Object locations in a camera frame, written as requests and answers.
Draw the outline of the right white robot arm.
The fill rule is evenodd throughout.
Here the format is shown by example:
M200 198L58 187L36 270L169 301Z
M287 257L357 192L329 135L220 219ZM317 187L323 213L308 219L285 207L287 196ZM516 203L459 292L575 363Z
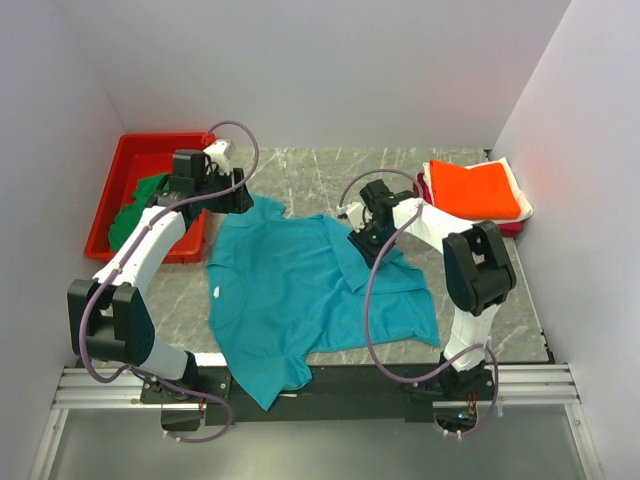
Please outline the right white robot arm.
M352 226L348 238L373 273L403 233L437 250L443 259L446 288L454 304L454 320L439 365L430 373L402 377L380 360L374 363L388 378L420 385L433 379L452 399L460 399L486 378L494 360L488 341L493 320L517 279L499 227L491 221L471 222L429 204L419 188L392 192L381 180L360 191L360 201L338 206Z

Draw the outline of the orange t shirt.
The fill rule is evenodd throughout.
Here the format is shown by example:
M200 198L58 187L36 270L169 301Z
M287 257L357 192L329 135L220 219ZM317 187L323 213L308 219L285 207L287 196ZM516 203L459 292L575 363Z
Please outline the orange t shirt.
M521 214L502 164L475 168L429 162L436 208L466 220L515 220Z

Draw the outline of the teal t shirt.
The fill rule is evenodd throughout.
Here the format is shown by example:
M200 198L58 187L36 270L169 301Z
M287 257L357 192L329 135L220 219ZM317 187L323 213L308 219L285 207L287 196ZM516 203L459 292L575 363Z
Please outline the teal t shirt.
M393 249L375 275L327 215L287 218L256 196L222 222L206 267L209 326L240 386L267 410L310 382L310 353L440 335L422 271Z

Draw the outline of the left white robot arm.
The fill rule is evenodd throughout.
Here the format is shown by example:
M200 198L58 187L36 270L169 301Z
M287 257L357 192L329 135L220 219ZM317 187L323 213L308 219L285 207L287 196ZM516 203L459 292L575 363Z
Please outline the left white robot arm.
M93 361L111 361L164 382L176 401L189 401L199 392L194 354L157 336L145 294L169 250L202 212L241 214L252 207L243 170L230 165L233 151L230 140L176 151L171 172L147 197L137 225L112 260L91 279L70 285L72 348L96 380L107 379L97 374Z

